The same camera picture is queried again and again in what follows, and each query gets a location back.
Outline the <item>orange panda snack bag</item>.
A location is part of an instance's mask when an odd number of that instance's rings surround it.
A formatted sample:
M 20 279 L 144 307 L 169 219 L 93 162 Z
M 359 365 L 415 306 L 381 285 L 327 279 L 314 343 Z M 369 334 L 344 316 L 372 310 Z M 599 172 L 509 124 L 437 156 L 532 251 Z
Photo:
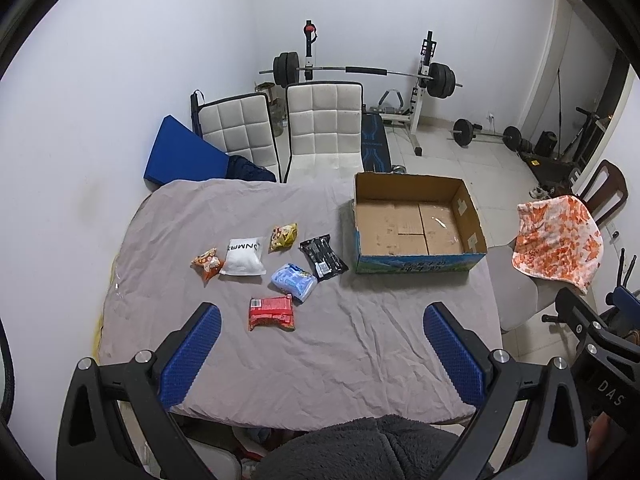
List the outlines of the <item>orange panda snack bag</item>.
M 216 276 L 223 266 L 224 260 L 218 256 L 216 247 L 206 250 L 191 261 L 191 268 L 200 276 L 204 285 Z

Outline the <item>red snack packet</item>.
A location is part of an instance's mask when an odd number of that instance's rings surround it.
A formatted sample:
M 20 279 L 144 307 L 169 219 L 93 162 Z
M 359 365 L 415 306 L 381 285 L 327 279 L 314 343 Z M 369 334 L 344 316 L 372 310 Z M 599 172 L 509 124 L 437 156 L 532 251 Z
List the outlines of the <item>red snack packet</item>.
M 252 298 L 248 307 L 248 330 L 258 326 L 277 326 L 295 330 L 293 300 L 290 294 L 268 298 Z

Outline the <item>white soft pack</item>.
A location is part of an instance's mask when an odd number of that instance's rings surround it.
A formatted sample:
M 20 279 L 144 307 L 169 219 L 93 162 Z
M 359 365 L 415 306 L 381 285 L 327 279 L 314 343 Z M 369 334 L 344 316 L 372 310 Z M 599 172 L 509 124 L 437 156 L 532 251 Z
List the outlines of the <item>white soft pack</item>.
M 261 276 L 266 274 L 262 264 L 263 237 L 232 238 L 220 273 L 230 276 Z

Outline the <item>blue tissue pack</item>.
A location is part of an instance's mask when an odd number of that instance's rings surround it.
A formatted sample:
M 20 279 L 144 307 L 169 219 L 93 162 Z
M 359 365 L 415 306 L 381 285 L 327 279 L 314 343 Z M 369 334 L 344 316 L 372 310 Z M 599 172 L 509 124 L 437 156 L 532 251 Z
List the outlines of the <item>blue tissue pack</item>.
M 281 266 L 271 275 L 271 284 L 298 302 L 305 302 L 318 284 L 317 278 L 293 263 Z

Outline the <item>yellow chips bag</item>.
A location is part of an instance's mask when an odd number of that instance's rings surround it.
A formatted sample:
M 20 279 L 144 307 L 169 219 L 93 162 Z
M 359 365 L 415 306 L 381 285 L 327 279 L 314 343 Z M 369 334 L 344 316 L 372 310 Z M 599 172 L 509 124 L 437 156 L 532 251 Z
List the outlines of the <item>yellow chips bag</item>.
M 296 222 L 285 226 L 275 226 L 270 236 L 269 251 L 283 252 L 290 249 L 296 241 L 297 234 L 298 224 Z

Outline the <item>black snack packet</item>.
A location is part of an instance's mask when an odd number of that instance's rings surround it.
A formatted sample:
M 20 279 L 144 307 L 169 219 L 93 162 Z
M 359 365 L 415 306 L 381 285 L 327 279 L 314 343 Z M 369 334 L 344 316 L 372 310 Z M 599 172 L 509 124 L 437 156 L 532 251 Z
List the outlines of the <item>black snack packet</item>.
M 348 270 L 347 264 L 332 249 L 330 241 L 331 235 L 324 234 L 299 243 L 299 249 L 310 262 L 319 282 L 336 278 Z

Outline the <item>grey seat chair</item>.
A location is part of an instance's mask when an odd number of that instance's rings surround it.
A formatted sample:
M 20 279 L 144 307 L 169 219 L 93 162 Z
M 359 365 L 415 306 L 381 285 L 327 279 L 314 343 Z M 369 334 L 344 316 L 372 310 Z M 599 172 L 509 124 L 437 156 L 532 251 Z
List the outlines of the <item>grey seat chair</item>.
M 536 313 L 551 306 L 563 287 L 578 296 L 585 296 L 572 284 L 532 278 L 516 270 L 512 266 L 514 244 L 515 240 L 512 240 L 506 245 L 489 247 L 486 255 L 503 333 L 518 328 Z

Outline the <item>dark fleece clothing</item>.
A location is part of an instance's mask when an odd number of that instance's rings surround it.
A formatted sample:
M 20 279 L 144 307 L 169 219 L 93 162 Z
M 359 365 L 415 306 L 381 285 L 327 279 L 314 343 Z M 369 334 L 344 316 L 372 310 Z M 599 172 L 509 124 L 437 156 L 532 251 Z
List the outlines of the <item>dark fleece clothing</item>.
M 428 479 L 458 440 L 396 415 L 307 432 L 267 454 L 254 479 Z

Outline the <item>grey wrinkled table cloth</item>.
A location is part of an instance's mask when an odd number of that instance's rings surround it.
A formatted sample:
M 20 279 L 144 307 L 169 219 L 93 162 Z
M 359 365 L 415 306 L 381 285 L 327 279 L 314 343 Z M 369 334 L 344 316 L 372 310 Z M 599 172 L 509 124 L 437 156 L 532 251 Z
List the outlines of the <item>grey wrinkled table cloth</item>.
M 395 414 L 444 424 L 471 415 L 423 333 L 424 309 L 446 304 L 489 348 L 502 343 L 488 267 L 469 272 L 358 274 L 319 283 L 294 306 L 294 328 L 250 327 L 250 300 L 274 295 L 268 275 L 203 281 L 191 264 L 229 240 L 268 237 L 294 222 L 306 240 L 329 235 L 355 260 L 352 181 L 275 184 L 176 181 L 134 215 L 114 263 L 99 358 L 155 349 L 203 302 L 222 329 L 178 412 L 234 426 L 310 431 Z

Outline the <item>orange white patterned cloth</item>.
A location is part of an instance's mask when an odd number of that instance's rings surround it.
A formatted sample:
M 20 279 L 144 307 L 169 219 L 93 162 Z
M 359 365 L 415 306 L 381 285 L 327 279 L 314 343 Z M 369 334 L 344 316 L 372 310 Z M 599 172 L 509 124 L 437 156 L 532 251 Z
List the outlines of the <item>orange white patterned cloth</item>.
M 563 195 L 518 205 L 515 270 L 531 278 L 571 284 L 584 294 L 603 253 L 601 231 L 577 197 Z

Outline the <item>open cardboard box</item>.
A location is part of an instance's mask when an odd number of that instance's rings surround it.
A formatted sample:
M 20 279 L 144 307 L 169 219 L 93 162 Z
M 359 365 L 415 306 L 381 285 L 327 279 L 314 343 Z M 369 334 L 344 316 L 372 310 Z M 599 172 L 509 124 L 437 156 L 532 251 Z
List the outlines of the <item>open cardboard box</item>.
M 487 254 L 461 179 L 360 172 L 352 208 L 359 274 L 468 272 Z

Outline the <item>brown wooden chair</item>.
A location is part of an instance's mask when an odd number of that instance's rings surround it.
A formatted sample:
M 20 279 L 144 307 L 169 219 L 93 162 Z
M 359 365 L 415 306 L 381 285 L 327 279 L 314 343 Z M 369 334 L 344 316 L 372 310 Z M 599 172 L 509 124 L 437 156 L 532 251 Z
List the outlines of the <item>brown wooden chair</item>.
M 588 183 L 576 197 L 588 209 L 599 228 L 603 228 L 628 200 L 628 188 L 622 170 L 602 159 Z

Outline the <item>dark blue garment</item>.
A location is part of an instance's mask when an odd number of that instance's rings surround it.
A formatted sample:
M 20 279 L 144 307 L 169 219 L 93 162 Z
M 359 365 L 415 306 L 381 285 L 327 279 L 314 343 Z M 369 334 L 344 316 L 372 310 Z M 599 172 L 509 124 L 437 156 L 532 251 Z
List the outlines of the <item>dark blue garment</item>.
M 270 170 L 258 166 L 240 155 L 229 156 L 226 178 L 229 180 L 277 182 L 277 177 Z

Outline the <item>blue foam mat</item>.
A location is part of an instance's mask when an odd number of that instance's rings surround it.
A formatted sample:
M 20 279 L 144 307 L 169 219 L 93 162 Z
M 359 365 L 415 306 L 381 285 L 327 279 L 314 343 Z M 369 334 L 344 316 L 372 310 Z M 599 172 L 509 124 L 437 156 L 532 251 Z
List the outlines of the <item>blue foam mat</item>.
M 143 179 L 156 186 L 177 180 L 224 179 L 229 156 L 208 144 L 171 115 L 163 118 Z

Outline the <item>black blue weight bench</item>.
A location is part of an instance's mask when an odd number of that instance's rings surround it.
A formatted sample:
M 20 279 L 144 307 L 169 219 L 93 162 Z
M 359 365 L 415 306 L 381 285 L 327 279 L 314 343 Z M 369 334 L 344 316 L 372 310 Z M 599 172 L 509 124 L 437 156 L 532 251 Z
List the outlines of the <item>black blue weight bench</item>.
M 363 169 L 370 172 L 390 172 L 390 150 L 382 118 L 364 113 L 361 123 L 361 159 Z

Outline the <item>floor barbell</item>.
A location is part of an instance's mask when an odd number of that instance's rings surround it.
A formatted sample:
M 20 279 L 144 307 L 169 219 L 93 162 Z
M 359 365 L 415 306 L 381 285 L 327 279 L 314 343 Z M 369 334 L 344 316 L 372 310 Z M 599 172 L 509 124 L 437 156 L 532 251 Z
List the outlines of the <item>floor barbell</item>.
M 510 151 L 517 152 L 520 148 L 522 134 L 518 128 L 509 126 L 503 133 L 485 131 L 481 125 L 474 124 L 465 118 L 459 118 L 454 122 L 451 130 L 452 138 L 462 148 L 469 146 L 477 138 L 500 140 Z

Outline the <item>left white padded chair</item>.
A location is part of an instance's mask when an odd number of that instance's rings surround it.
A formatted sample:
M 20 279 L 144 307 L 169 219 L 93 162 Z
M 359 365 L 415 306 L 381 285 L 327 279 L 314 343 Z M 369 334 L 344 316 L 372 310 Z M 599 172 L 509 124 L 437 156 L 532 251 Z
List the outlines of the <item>left white padded chair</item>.
M 190 95 L 193 132 L 218 150 L 271 171 L 280 182 L 280 159 L 267 96 L 254 92 L 201 103 L 203 96 L 200 90 Z

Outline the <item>white padded chair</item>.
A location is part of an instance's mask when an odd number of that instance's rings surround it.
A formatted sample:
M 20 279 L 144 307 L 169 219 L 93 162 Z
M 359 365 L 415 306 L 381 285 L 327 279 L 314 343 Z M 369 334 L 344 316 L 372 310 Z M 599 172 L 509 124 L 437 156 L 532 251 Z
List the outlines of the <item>white padded chair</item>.
M 280 159 L 267 96 L 254 92 L 201 103 L 203 96 L 200 90 L 190 95 L 193 132 L 218 150 L 271 171 L 280 182 Z
M 363 170 L 363 88 L 355 81 L 308 81 L 285 89 L 288 183 L 349 179 Z

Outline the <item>right white padded chair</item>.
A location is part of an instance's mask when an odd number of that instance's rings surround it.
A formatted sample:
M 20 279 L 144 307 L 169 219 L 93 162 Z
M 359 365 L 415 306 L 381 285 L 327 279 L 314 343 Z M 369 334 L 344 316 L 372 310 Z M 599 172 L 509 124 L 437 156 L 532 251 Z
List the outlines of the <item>right white padded chair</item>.
M 363 88 L 355 81 L 308 81 L 285 89 L 288 183 L 349 179 L 363 170 Z

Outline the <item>barbell on rack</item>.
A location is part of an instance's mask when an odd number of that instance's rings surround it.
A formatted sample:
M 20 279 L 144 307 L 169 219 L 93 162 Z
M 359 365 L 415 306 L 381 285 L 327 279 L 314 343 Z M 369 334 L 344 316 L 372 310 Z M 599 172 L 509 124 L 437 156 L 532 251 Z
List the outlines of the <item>barbell on rack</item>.
M 447 99 L 462 84 L 457 81 L 454 71 L 445 64 L 431 63 L 426 68 L 426 74 L 409 74 L 397 70 L 366 66 L 301 66 L 296 52 L 282 52 L 272 60 L 271 70 L 260 70 L 259 75 L 272 75 L 273 82 L 282 88 L 290 84 L 297 84 L 301 74 L 313 75 L 315 72 L 337 72 L 355 75 L 371 76 L 398 76 L 414 79 L 420 89 L 427 91 L 428 95 L 436 99 Z

